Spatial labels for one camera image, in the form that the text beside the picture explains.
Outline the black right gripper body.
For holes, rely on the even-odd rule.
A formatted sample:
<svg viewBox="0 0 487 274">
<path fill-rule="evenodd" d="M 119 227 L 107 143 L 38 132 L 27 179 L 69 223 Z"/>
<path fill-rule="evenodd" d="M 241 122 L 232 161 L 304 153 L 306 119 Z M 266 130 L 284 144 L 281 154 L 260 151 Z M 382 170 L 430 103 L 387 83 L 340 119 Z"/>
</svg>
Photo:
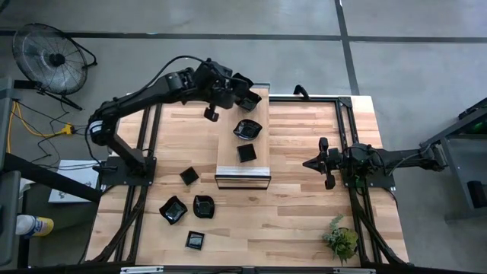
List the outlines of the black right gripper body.
<svg viewBox="0 0 487 274">
<path fill-rule="evenodd" d="M 329 149 L 328 139 L 321 137 L 319 140 L 318 167 L 319 172 L 326 176 L 325 187 L 331 190 L 336 185 L 335 176 L 332 175 L 333 170 L 339 170 L 342 165 L 343 156 L 339 149 Z"/>
</svg>

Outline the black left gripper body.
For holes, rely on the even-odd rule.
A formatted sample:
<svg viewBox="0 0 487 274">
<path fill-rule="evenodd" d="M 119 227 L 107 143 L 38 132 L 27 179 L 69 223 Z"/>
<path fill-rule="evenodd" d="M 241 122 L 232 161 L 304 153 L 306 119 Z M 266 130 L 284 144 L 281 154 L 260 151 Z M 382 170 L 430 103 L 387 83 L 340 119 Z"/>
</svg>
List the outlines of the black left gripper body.
<svg viewBox="0 0 487 274">
<path fill-rule="evenodd" d="M 206 99 L 209 106 L 205 108 L 204 117 L 212 122 L 217 122 L 219 114 L 215 112 L 216 107 L 228 109 L 232 101 L 237 101 L 239 107 L 247 112 L 252 111 L 251 98 L 241 99 L 241 92 L 252 87 L 252 81 L 242 74 L 235 74 L 232 78 L 226 79 L 223 83 L 217 82 L 211 89 Z"/>
</svg>

